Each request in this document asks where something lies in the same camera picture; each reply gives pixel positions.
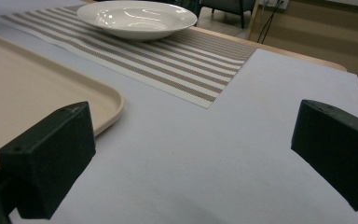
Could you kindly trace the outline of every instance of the tray rim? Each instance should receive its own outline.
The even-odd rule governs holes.
[[[105,122],[103,122],[98,127],[94,126],[94,124],[93,124],[94,136],[97,136],[98,134],[103,132],[105,129],[107,129],[109,126],[114,124],[121,117],[121,114],[123,112],[124,103],[125,103],[125,98],[124,98],[124,95],[122,94],[122,92],[119,91],[118,89],[116,89],[110,85],[107,85],[97,79],[89,77],[79,71],[76,71],[75,69],[70,68],[62,63],[55,62],[55,61],[51,60],[50,58],[40,55],[30,49],[27,49],[20,45],[17,45],[7,39],[4,39],[3,37],[0,37],[0,46],[3,48],[6,48],[6,49],[10,49],[12,51],[18,52],[19,54],[24,55],[24,56],[32,55],[34,57],[33,61],[41,60],[41,61],[47,62],[48,64],[59,66],[61,69],[68,71],[67,74],[62,74],[63,76],[73,79],[74,76],[76,75],[76,77],[80,78],[83,83],[85,81],[88,81],[93,86],[98,86],[99,88],[96,89],[98,91],[101,89],[104,89],[106,91],[110,91],[110,92],[113,92],[114,94],[116,94],[118,96],[117,101],[119,102],[117,110],[110,117],[108,117]]]

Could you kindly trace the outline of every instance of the white table surface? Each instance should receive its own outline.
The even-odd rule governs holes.
[[[0,15],[78,4],[0,0]],[[14,211],[13,223],[358,224],[358,213],[290,149],[302,99],[358,117],[356,75],[258,50],[204,109],[3,24],[0,36],[126,98],[53,218]]]

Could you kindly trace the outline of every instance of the floor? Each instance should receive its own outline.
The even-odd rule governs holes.
[[[245,29],[241,29],[240,16],[218,10],[212,13],[210,8],[203,7],[201,9],[197,26],[199,28],[215,31],[217,33],[245,38],[246,28],[249,25],[250,18],[251,14],[246,12]]]
[[[245,38],[246,29],[251,19],[251,13],[245,12],[245,29],[241,29],[241,17],[238,15],[226,13],[223,11],[212,10],[208,7],[203,7],[200,12],[197,26],[205,30],[215,31],[217,33],[232,35],[238,38]]]

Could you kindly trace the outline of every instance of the dark chair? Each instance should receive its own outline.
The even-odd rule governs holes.
[[[196,15],[197,17],[200,16],[202,7],[210,7],[212,9],[212,13],[214,13],[214,10],[217,9],[220,11],[240,15],[241,28],[244,29],[245,18],[243,16],[243,12],[250,11],[252,13],[254,6],[255,0],[200,0]]]

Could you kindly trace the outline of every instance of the plate rim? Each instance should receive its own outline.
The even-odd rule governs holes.
[[[100,24],[97,24],[95,22],[90,22],[90,21],[87,21],[85,20],[83,17],[82,17],[82,13],[84,13],[84,10],[90,8],[90,7],[95,7],[95,6],[112,6],[112,5],[119,5],[119,6],[122,6],[123,4],[135,4],[134,2],[137,2],[137,4],[142,4],[141,6],[137,6],[137,8],[139,7],[143,7],[145,5],[147,5],[147,7],[149,7],[150,9],[158,9],[158,10],[161,10],[161,8],[158,8],[156,6],[161,6],[161,7],[166,7],[166,8],[178,8],[178,9],[182,9],[182,10],[185,10],[189,15],[189,17],[193,17],[193,21],[190,22],[189,24],[186,24],[186,25],[182,25],[178,28],[174,28],[174,29],[165,29],[165,30],[132,30],[132,29],[119,29],[119,28],[114,28],[114,27],[107,27],[107,26],[103,26],[103,25],[100,25]],[[86,4],[82,7],[80,7],[77,11],[76,11],[76,15],[78,16],[79,19],[81,19],[83,22],[89,24],[89,25],[92,25],[92,26],[95,26],[95,27],[99,27],[99,28],[103,28],[103,29],[106,29],[106,30],[111,30],[111,31],[120,31],[120,32],[128,32],[128,33],[173,33],[173,32],[176,32],[176,31],[180,31],[180,30],[184,30],[188,27],[191,27],[193,26],[194,24],[197,23],[198,21],[198,18],[197,16],[194,14],[194,12],[192,12],[191,10],[188,10],[186,8],[183,8],[183,7],[179,7],[179,6],[176,6],[176,5],[172,5],[172,4],[166,4],[166,3],[159,3],[159,2],[148,2],[148,1],[104,1],[104,2],[95,2],[95,3],[90,3],[90,4]]]

